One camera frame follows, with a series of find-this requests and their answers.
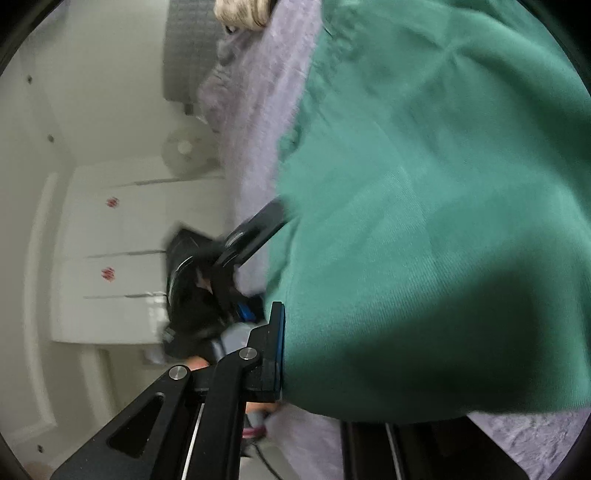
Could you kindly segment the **green trousers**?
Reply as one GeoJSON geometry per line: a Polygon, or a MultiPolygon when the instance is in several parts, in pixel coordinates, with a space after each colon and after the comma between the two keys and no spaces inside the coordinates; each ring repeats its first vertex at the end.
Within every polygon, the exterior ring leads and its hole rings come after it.
{"type": "Polygon", "coordinates": [[[283,396],[414,422],[590,403],[590,63],[540,1],[326,1],[277,191],[283,396]]]}

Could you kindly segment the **white fan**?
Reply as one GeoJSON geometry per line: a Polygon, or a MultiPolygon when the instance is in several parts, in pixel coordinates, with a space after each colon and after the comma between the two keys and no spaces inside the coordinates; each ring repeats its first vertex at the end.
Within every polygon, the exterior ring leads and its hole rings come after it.
{"type": "Polygon", "coordinates": [[[207,126],[172,131],[162,144],[161,158],[176,178],[197,178],[219,167],[218,141],[207,126]]]}

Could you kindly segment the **white wardrobe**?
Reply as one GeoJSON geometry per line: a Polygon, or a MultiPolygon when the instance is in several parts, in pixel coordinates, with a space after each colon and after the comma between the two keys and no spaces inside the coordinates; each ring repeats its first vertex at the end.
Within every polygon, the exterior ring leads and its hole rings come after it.
{"type": "Polygon", "coordinates": [[[164,250],[185,225],[216,237],[226,194],[214,158],[173,173],[159,157],[75,169],[54,255],[51,336],[72,344],[155,344],[166,321],[164,250]]]}

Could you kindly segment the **grey embossed bedspread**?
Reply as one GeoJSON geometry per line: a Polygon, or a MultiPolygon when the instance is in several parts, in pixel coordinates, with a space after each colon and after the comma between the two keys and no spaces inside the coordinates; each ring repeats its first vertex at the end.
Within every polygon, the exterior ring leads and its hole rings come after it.
{"type": "MultiPolygon", "coordinates": [[[[262,31],[238,30],[217,44],[217,64],[198,90],[230,197],[232,225],[273,198],[277,147],[297,113],[311,52],[321,28],[318,1],[280,1],[262,31]]],[[[488,435],[531,479],[558,479],[590,412],[493,416],[475,414],[488,435]]],[[[270,441],[301,479],[341,479],[338,421],[284,404],[266,420],[270,441]]]]}

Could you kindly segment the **grey quilted headboard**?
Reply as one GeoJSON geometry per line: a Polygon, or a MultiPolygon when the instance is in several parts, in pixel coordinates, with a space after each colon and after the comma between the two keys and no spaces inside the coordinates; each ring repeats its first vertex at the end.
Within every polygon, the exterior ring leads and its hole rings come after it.
{"type": "Polygon", "coordinates": [[[181,104],[197,103],[199,85],[217,64],[217,47],[225,32],[214,15],[214,1],[172,0],[165,23],[163,97],[181,104]]]}

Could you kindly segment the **beige crumpled blanket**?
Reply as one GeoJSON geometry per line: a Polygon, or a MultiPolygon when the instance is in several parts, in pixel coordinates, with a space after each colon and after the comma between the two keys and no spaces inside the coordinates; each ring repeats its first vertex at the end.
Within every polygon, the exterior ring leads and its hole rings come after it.
{"type": "Polygon", "coordinates": [[[229,29],[260,31],[270,21],[276,0],[216,0],[214,16],[229,29]]]}

